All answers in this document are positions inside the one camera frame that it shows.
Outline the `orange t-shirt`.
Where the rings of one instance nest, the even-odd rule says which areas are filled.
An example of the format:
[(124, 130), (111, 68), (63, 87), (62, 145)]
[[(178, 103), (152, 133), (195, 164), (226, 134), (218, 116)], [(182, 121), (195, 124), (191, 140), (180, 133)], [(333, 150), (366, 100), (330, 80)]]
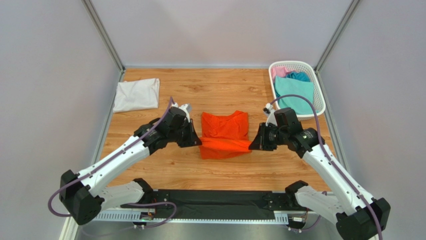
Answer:
[(199, 146), (203, 160), (223, 160), (250, 154), (249, 115), (235, 111), (230, 115), (213, 115), (203, 112), (201, 115)]

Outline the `white t-shirt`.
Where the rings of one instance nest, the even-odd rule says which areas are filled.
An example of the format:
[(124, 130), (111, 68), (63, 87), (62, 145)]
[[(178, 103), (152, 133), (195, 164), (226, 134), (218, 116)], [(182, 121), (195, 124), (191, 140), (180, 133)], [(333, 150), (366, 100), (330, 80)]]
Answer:
[(160, 79), (149, 78), (122, 81), (117, 84), (113, 113), (157, 109), (159, 107)]

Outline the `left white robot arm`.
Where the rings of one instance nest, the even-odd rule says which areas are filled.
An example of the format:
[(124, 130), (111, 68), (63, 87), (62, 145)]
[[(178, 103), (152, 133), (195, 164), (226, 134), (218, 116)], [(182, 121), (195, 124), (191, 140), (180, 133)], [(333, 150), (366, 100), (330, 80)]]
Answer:
[(180, 148), (202, 145), (190, 118), (190, 104), (176, 103), (162, 117), (141, 125), (120, 147), (101, 161), (80, 170), (62, 174), (59, 200), (78, 225), (91, 222), (100, 212), (124, 205), (149, 205), (153, 189), (142, 178), (110, 187), (122, 172), (148, 158), (169, 143)]

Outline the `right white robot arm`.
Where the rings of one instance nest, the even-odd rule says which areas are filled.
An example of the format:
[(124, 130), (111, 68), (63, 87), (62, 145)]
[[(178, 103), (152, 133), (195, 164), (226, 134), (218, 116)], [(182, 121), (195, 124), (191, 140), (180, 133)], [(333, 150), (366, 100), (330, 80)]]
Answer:
[(249, 150), (274, 151), (278, 146), (287, 146), (319, 174), (333, 193), (322, 194), (298, 181), (286, 188), (292, 200), (334, 224), (344, 240), (383, 239), (390, 204), (384, 198), (375, 198), (343, 169), (321, 130), (303, 128), (289, 107), (275, 110), (268, 103), (263, 111), (266, 122), (259, 124)]

